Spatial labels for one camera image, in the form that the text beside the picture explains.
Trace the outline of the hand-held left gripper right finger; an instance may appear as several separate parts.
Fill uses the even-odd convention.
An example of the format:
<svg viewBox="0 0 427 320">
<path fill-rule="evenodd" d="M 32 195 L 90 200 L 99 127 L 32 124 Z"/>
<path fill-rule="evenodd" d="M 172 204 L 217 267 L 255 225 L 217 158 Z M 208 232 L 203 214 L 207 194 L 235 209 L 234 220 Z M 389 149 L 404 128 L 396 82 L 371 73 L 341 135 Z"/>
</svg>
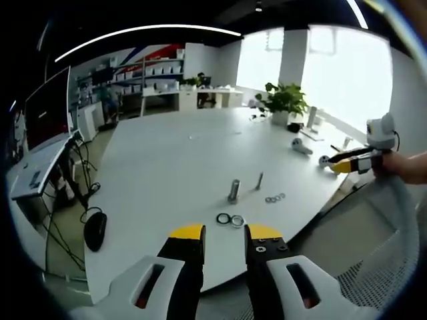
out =
<svg viewBox="0 0 427 320">
<path fill-rule="evenodd" d="M 379 311 L 342 295 L 338 281 L 292 253 L 279 231 L 244 227 L 247 286 L 254 319 L 377 319 Z"/>
</svg>

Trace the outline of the person's right hand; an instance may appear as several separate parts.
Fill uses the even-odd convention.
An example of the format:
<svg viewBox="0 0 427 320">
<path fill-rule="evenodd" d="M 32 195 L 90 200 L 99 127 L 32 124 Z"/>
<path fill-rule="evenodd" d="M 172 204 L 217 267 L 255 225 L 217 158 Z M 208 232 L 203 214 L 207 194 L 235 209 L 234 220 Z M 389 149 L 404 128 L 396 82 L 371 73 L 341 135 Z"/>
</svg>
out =
<svg viewBox="0 0 427 320">
<path fill-rule="evenodd" d="M 406 179 L 407 158 L 400 153 L 392 151 L 382 155 L 382 164 L 373 168 L 375 177 L 383 175 L 396 175 L 402 180 Z"/>
</svg>

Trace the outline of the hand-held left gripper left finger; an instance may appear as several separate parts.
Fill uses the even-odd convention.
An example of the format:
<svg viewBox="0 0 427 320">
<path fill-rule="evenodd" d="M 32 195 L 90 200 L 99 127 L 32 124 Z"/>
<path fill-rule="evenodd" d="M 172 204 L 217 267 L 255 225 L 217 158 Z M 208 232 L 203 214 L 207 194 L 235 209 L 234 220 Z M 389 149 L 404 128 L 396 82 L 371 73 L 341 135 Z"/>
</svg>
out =
<svg viewBox="0 0 427 320">
<path fill-rule="evenodd" d="M 116 277 L 106 297 L 71 312 L 72 319 L 195 319 L 205 252 L 205 225 L 173 231 L 156 256 Z"/>
</svg>

